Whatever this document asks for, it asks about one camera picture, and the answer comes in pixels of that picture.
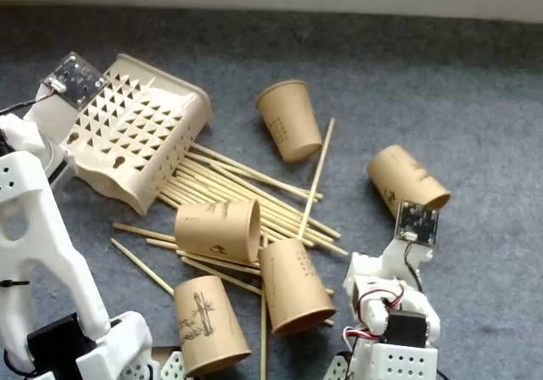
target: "bamboo skewer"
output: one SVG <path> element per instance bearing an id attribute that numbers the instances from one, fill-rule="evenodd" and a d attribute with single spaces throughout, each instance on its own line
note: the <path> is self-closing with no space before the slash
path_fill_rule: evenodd
<path id="1" fill-rule="evenodd" d="M 162 240 L 157 240 L 156 238 L 146 238 L 145 243 L 151 244 L 152 246 L 155 246 L 155 247 L 160 247 L 162 249 L 167 249 L 167 250 L 177 251 L 179 249 L 177 247 L 177 244 L 163 242 Z"/>
<path id="2" fill-rule="evenodd" d="M 260 303 L 260 380 L 268 378 L 268 315 L 266 310 L 266 292 L 262 288 L 262 301 Z"/>
<path id="3" fill-rule="evenodd" d="M 221 169 L 220 167 L 217 167 L 217 166 L 211 166 L 211 168 L 213 168 L 214 170 L 216 170 L 217 172 L 219 172 L 220 174 L 222 174 L 223 176 L 225 176 L 226 178 L 232 180 L 232 181 L 235 181 L 237 182 L 238 184 L 246 187 L 247 189 L 255 192 L 255 193 L 258 193 L 258 194 L 261 194 L 264 198 L 270 200 L 271 202 L 277 204 L 278 206 L 286 209 L 286 210 L 289 210 L 290 212 L 294 212 L 296 215 L 298 215 L 300 218 L 303 217 L 303 213 L 300 212 L 299 210 L 293 208 L 292 206 L 288 205 L 288 204 L 285 204 L 284 202 L 282 202 L 281 200 L 271 196 L 269 193 L 267 192 L 264 192 L 262 191 L 261 189 L 259 189 L 258 187 L 254 187 L 253 185 L 251 185 L 250 183 L 247 183 L 246 181 L 244 181 L 243 179 L 241 179 L 239 176 L 235 176 L 233 173 L 231 172 L 228 172 L 227 170 L 223 170 Z M 314 219 L 309 219 L 309 221 L 314 225 L 314 226 L 318 226 L 319 229 L 321 229 L 322 231 L 326 232 L 327 234 L 329 234 L 330 236 L 332 236 L 333 238 L 340 238 L 341 237 L 341 234 L 339 232 L 336 232 L 334 229 L 331 229 L 330 227 L 326 226 L 326 225 L 323 225 L 321 222 L 319 221 L 316 221 Z"/>
<path id="4" fill-rule="evenodd" d="M 202 271 L 208 272 L 210 274 L 213 274 L 215 276 L 218 276 L 218 277 L 222 278 L 225 281 L 228 281 L 228 282 L 230 282 L 230 283 L 232 283 L 234 285 L 237 285 L 238 287 L 241 287 L 243 289 L 246 289 L 246 290 L 250 291 L 251 293 L 256 293 L 258 295 L 262 295 L 262 291 L 260 291 L 257 287 L 253 287 L 252 285 L 249 285 L 249 284 L 247 284 L 247 283 L 245 283 L 243 281 L 239 281 L 237 278 L 230 277 L 227 274 L 224 274 L 224 273 L 222 273 L 220 271 L 214 270 L 213 268 L 208 267 L 207 265 L 200 264 L 199 262 L 190 260 L 187 257 L 181 257 L 181 261 L 183 263 L 185 263 L 185 264 L 191 265 L 194 268 L 198 268 L 199 270 L 202 270 Z"/>
<path id="5" fill-rule="evenodd" d="M 165 196 L 163 193 L 159 193 L 159 196 L 158 198 L 164 202 L 165 204 L 167 204 L 168 206 L 170 206 L 171 208 L 173 208 L 174 210 L 178 210 L 179 209 L 179 204 L 177 204 L 175 201 L 171 200 L 170 198 L 168 198 L 167 196 Z"/>
<path id="6" fill-rule="evenodd" d="M 204 195 L 203 193 L 205 193 L 205 197 L 210 201 L 227 202 L 229 198 L 235 198 L 229 196 L 227 193 L 217 192 L 217 190 L 215 190 L 215 192 L 212 192 L 212 187 L 201 187 L 196 182 L 187 181 L 187 185 L 193 187 L 197 191 L 200 191 L 202 195 Z M 262 225 L 285 235 L 286 238 L 288 236 L 293 236 L 293 234 L 296 232 L 295 228 L 290 227 L 289 229 L 288 226 L 286 226 L 286 228 L 284 225 L 279 226 L 279 224 L 277 224 L 276 221 L 273 219 L 273 216 L 270 217 L 269 214 L 267 214 L 264 210 L 262 210 L 260 213 L 260 222 Z M 309 248 L 315 247 L 315 244 L 307 238 L 303 237 L 300 240 L 305 246 Z"/>
<path id="7" fill-rule="evenodd" d="M 204 257 L 203 255 L 187 253 L 186 251 L 183 251 L 180 249 L 178 249 L 176 252 L 177 252 L 177 255 L 187 257 L 188 259 L 191 259 L 191 260 L 202 261 L 203 263 L 216 265 L 218 267 L 227 268 L 229 270 L 246 272 L 247 274 L 252 274 L 253 276 L 262 277 L 260 270 L 257 270 L 255 268 L 244 267 L 242 265 L 235 265 L 233 263 L 228 263 L 226 261 L 213 260 L 210 257 Z"/>
<path id="8" fill-rule="evenodd" d="M 148 276 L 151 277 L 153 281 L 155 281 L 157 284 L 159 284 L 169 295 L 173 297 L 173 288 L 170 287 L 162 278 L 160 278 L 153 270 L 151 270 L 149 267 L 147 267 L 143 261 L 141 261 L 136 255 L 134 255 L 129 249 L 127 249 L 125 246 L 120 244 L 117 240 L 114 238 L 111 238 L 111 243 L 132 263 L 137 265 L 143 272 L 145 272 Z"/>
<path id="9" fill-rule="evenodd" d="M 200 170 L 198 168 L 195 168 L 195 170 L 202 171 L 202 173 L 204 173 L 204 170 L 205 170 L 205 172 L 211 172 L 210 170 L 207 170 L 207 169 Z M 200 190 L 201 189 L 205 189 L 206 191 L 211 190 L 211 191 L 213 191 L 215 193 L 217 192 L 217 190 L 219 190 L 219 191 L 221 191 L 221 196 L 223 198 L 234 198 L 234 199 L 237 199 L 237 200 L 246 200 L 247 198 L 256 198 L 260 202 L 260 206 L 261 206 L 261 209 L 262 209 L 262 214 L 266 215 L 266 213 L 267 213 L 266 216 L 268 216 L 268 218 L 271 218 L 273 222 L 276 222 L 276 223 L 282 225 L 282 227 L 287 228 L 288 230 L 290 230 L 293 233 L 296 233 L 298 231 L 298 224 L 294 220 L 294 219 L 296 219 L 296 216 L 291 216 L 290 218 L 288 218 L 287 216 L 285 216 L 285 210 L 284 209 L 278 208 L 275 204 L 271 204 L 265 198 L 261 198 L 258 195 L 256 195 L 255 193 L 246 193 L 246 192 L 244 192 L 243 194 L 235 193 L 233 191 L 233 189 L 235 189 L 235 188 L 230 187 L 231 189 L 227 189 L 225 186 L 221 185 L 220 183 L 217 183 L 216 181 L 212 181 L 210 179 L 212 177 L 211 175 L 201 176 L 201 175 L 196 174 L 195 170 L 193 170 L 193 172 L 195 172 L 194 177 L 195 177 L 196 181 L 200 181 L 201 183 L 203 183 L 203 184 L 205 184 L 207 186 L 207 188 L 200 187 Z M 190 186 L 192 186 L 192 187 L 194 186 L 195 183 L 197 183 L 197 182 L 192 182 L 192 181 L 187 182 L 187 184 L 190 184 Z M 325 236 L 324 234 L 322 234 L 320 232 L 317 232 L 317 231 L 315 231 L 313 229 L 308 229 L 308 231 L 307 231 L 307 240 L 312 241 L 312 242 L 322 243 L 322 245 L 324 245 L 324 246 L 326 246 L 327 243 L 333 243 L 333 240 L 330 237 Z"/>
<path id="10" fill-rule="evenodd" d="M 210 190 L 211 192 L 220 194 L 225 199 L 246 200 L 246 198 L 242 197 L 241 195 L 237 195 L 235 193 L 232 194 L 225 187 L 219 186 L 218 184 L 215 184 L 214 182 L 212 182 L 210 185 L 211 186 L 207 186 L 208 190 Z M 294 233 L 298 232 L 298 225 L 296 224 L 295 221 L 292 221 L 289 218 L 281 214 L 278 214 L 273 209 L 268 208 L 266 206 L 266 203 L 263 203 L 260 205 L 260 213 L 263 216 L 265 216 L 267 219 L 269 219 L 270 221 L 277 223 L 278 225 L 286 228 L 287 230 Z M 316 230 L 313 230 L 310 228 L 305 230 L 305 238 L 315 243 L 320 243 L 320 242 L 333 243 L 333 240 L 330 237 L 325 236 L 322 233 L 317 232 Z"/>
<path id="11" fill-rule="evenodd" d="M 291 218 L 293 221 L 299 222 L 301 220 L 302 216 L 303 216 L 303 213 L 300 212 L 299 210 L 293 208 L 292 206 L 290 206 L 288 204 L 285 204 L 281 200 L 269 195 L 268 193 L 265 193 L 265 192 L 261 191 L 259 188 L 253 187 L 252 185 L 250 185 L 249 183 L 247 183 L 246 181 L 244 181 L 241 178 L 236 179 L 237 177 L 235 175 L 230 174 L 227 171 L 225 171 L 227 173 L 227 175 L 233 177 L 235 179 L 235 181 L 232 181 L 231 179 L 229 179 L 228 177 L 226 177 L 226 176 L 224 176 L 222 174 L 219 174 L 217 172 L 213 172 L 213 170 L 205 168 L 204 166 L 202 166 L 202 165 L 200 165 L 200 164 L 198 164 L 198 163 L 196 163 L 196 162 L 194 162 L 194 161 L 192 161 L 190 159 L 183 160 L 183 162 L 181 162 L 181 164 L 180 164 L 179 169 L 182 172 L 185 172 L 187 175 L 190 175 L 190 176 L 195 177 L 197 179 L 199 179 L 199 175 L 203 176 L 203 177 L 206 177 L 206 178 L 212 180 L 215 183 L 218 183 L 218 184 L 220 184 L 220 185 L 222 185 L 224 187 L 228 187 L 228 189 L 233 190 L 234 192 L 236 192 L 238 194 L 242 194 L 245 197 L 257 198 L 257 199 L 259 199 L 261 204 L 268 203 L 270 205 L 270 207 L 273 208 L 276 212 L 282 213 L 283 215 Z M 253 187 L 255 190 L 257 190 L 257 192 L 255 192 L 255 190 L 248 189 L 248 187 Z M 259 195 L 259 193 L 258 193 L 259 191 L 263 192 L 264 196 Z M 310 222 L 314 226 L 318 226 L 324 232 L 326 232 L 327 230 L 330 231 L 329 234 L 334 238 L 341 237 L 341 235 L 338 232 L 336 232 L 336 231 L 330 229 L 329 227 L 323 225 L 319 221 L 315 221 L 315 220 L 310 218 Z"/>
<path id="12" fill-rule="evenodd" d="M 196 204 L 197 203 L 195 200 L 190 199 L 187 195 L 179 193 L 179 192 L 175 191 L 174 189 L 172 189 L 170 187 L 167 187 L 167 186 L 162 187 L 162 192 L 166 196 L 169 196 L 172 199 L 179 198 L 182 202 L 184 202 L 186 204 Z"/>
<path id="13" fill-rule="evenodd" d="M 239 163 L 239 162 L 237 162 L 237 161 L 235 161 L 233 159 L 228 158 L 225 155 L 219 154 L 216 151 L 213 151 L 212 149 L 209 149 L 207 147 L 203 147 L 203 146 L 201 146 L 201 145 L 199 145 L 197 143 L 193 143 L 192 147 L 196 148 L 201 153 L 204 153 L 204 154 L 209 155 L 210 157 L 219 159 L 220 161 L 224 162 L 227 165 L 232 166 L 233 168 L 237 168 L 239 170 L 245 171 L 247 174 L 253 176 L 254 179 L 256 179 L 258 181 L 268 183 L 268 184 L 273 185 L 275 187 L 280 187 L 280 188 L 282 188 L 282 189 L 284 189 L 284 190 L 286 190 L 288 192 L 294 193 L 294 194 L 297 194 L 297 193 L 292 192 L 292 190 L 298 191 L 299 193 L 304 194 L 305 198 L 307 198 L 307 196 L 309 194 L 309 192 L 307 190 L 303 189 L 303 188 L 294 187 L 292 185 L 288 185 L 285 182 L 278 181 L 277 179 L 274 179 L 274 178 L 272 178 L 272 177 L 270 177 L 270 176 L 268 176 L 266 174 L 263 174 L 262 172 L 254 170 L 254 169 L 248 167 L 247 165 L 241 164 L 241 163 Z M 315 197 L 318 198 L 318 199 L 324 198 L 324 196 L 321 193 L 317 193 L 315 195 Z"/>
<path id="14" fill-rule="evenodd" d="M 309 198 L 307 199 L 307 204 L 305 205 L 304 216 L 302 217 L 302 222 L 299 224 L 298 239 L 301 239 L 304 236 L 305 228 L 307 227 L 307 221 L 309 220 L 309 215 L 311 213 L 311 207 L 313 206 L 313 197 L 316 193 L 316 187 L 321 180 L 322 167 L 324 166 L 324 159 L 328 154 L 328 147 L 330 146 L 330 139 L 332 138 L 333 126 L 335 125 L 336 120 L 332 118 L 328 129 L 326 131 L 326 136 L 324 137 L 324 144 L 322 145 L 321 156 L 319 157 L 319 162 L 316 165 L 315 176 L 313 178 L 313 183 L 311 184 L 311 190 L 309 193 Z"/>
<path id="15" fill-rule="evenodd" d="M 293 187 L 292 185 L 288 185 L 287 183 L 283 183 L 280 181 L 277 181 L 273 178 L 270 178 L 269 176 L 266 177 L 258 177 L 255 174 L 252 174 L 250 172 L 247 172 L 246 170 L 242 170 L 240 168 L 237 168 L 233 165 L 224 164 L 223 162 L 217 161 L 215 159 L 210 159 L 207 157 L 204 157 L 203 155 L 193 154 L 193 153 L 186 153 L 186 156 L 190 159 L 197 160 L 199 162 L 203 162 L 207 165 L 216 165 L 220 166 L 224 170 L 228 170 L 236 175 L 245 176 L 247 178 L 253 179 L 258 182 L 267 183 L 268 185 L 271 185 L 273 187 L 278 187 L 280 189 L 283 189 L 284 191 L 290 192 L 300 198 L 307 199 L 309 196 L 309 191 L 302 190 L 297 187 Z M 313 202 L 318 202 L 318 198 L 314 198 Z"/>
<path id="16" fill-rule="evenodd" d="M 153 232 L 152 230 L 142 229 L 141 227 L 135 227 L 130 225 L 125 225 L 124 223 L 113 223 L 113 227 L 123 232 L 135 233 L 140 236 L 145 236 L 146 238 L 156 238 L 158 240 L 164 240 L 165 242 L 176 242 L 176 238 L 164 233 Z"/>

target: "red wire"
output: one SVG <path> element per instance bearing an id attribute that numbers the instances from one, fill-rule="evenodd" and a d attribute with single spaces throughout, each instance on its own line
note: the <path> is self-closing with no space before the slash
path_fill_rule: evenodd
<path id="1" fill-rule="evenodd" d="M 356 304 L 356 314 L 358 316 L 358 320 L 360 322 L 362 322 L 362 317 L 361 317 L 361 302 L 362 302 L 362 299 L 368 295 L 371 295 L 372 293 L 390 293 L 392 295 L 394 295 L 396 298 L 394 299 L 394 301 L 392 301 L 388 307 L 389 308 L 395 308 L 397 305 L 399 305 L 401 303 L 401 300 L 403 299 L 404 297 L 404 292 L 406 291 L 406 289 L 404 288 L 403 285 L 400 285 L 400 288 L 401 288 L 401 292 L 400 294 L 396 294 L 396 293 L 393 293 L 392 291 L 389 291 L 388 289 L 384 289 L 384 288 L 374 288 L 374 289 L 370 289 L 369 291 L 367 291 L 366 293 L 364 293 L 359 299 L 358 299 L 358 303 Z"/>

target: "tipped-over paper cup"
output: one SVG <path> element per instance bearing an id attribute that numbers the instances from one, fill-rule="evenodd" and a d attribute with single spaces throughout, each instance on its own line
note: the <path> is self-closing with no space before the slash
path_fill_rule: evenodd
<path id="1" fill-rule="evenodd" d="M 270 243 L 259 252 L 272 330 L 278 336 L 326 321 L 336 309 L 300 240 Z"/>
<path id="2" fill-rule="evenodd" d="M 185 204 L 176 218 L 181 250 L 241 264 L 254 263 L 260 243 L 260 207 L 256 200 Z"/>
<path id="3" fill-rule="evenodd" d="M 199 277 L 180 284 L 175 300 L 188 377 L 218 372 L 251 355 L 219 277 Z"/>
<path id="4" fill-rule="evenodd" d="M 273 141 L 285 162 L 309 158 L 322 147 L 321 133 L 303 81 L 282 81 L 256 100 Z"/>
<path id="5" fill-rule="evenodd" d="M 440 209 L 451 197 L 400 145 L 391 145 L 375 155 L 367 172 L 394 217 L 402 200 Z"/>

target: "black wire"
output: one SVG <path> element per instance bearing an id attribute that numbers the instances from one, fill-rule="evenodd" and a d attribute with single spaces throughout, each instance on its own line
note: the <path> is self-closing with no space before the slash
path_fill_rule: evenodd
<path id="1" fill-rule="evenodd" d="M 450 380 L 440 369 L 438 369 L 438 374 L 443 380 Z"/>
<path id="2" fill-rule="evenodd" d="M 33 98 L 32 100 L 27 100 L 25 102 L 19 102 L 16 104 L 12 104 L 11 106 L 8 106 L 4 109 L 0 109 L 0 115 L 8 115 L 12 111 L 15 111 L 17 109 L 24 109 L 25 107 L 32 106 L 32 104 L 36 104 L 37 102 L 41 102 L 42 100 L 45 100 L 46 98 L 50 98 L 54 95 L 54 90 L 52 90 L 49 94 L 42 96 L 40 98 Z"/>
<path id="3" fill-rule="evenodd" d="M 411 243 L 407 244 L 407 247 L 406 247 L 406 251 L 404 253 L 404 263 L 406 263 L 406 267 L 407 269 L 409 270 L 409 272 L 411 273 L 411 275 L 413 276 L 413 279 L 415 280 L 415 282 L 417 283 L 417 289 L 419 292 L 421 293 L 424 293 L 423 291 L 423 285 L 421 284 L 421 280 L 418 279 L 418 275 L 417 275 L 417 272 L 415 271 L 415 269 L 412 267 L 411 264 L 409 264 L 409 261 L 407 261 L 407 256 L 409 255 L 409 252 L 411 251 Z"/>
<path id="4" fill-rule="evenodd" d="M 33 378 L 37 376 L 36 371 L 27 373 L 27 372 L 22 372 L 21 370 L 18 370 L 17 368 L 15 368 L 15 366 L 11 364 L 11 361 L 9 361 L 8 351 L 6 349 L 3 350 L 3 363 L 6 365 L 6 367 L 10 371 L 15 373 L 17 376 L 25 376 L 25 379 Z"/>

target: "circuit board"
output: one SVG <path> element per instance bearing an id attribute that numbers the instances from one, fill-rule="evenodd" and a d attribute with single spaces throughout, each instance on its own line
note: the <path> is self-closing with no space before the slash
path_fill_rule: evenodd
<path id="1" fill-rule="evenodd" d="M 108 85 L 104 75 L 75 52 L 69 53 L 43 83 L 53 86 L 60 82 L 65 90 L 59 92 L 67 103 L 81 110 Z"/>
<path id="2" fill-rule="evenodd" d="M 438 219 L 438 210 L 404 201 L 398 209 L 395 237 L 433 247 L 438 230 Z"/>

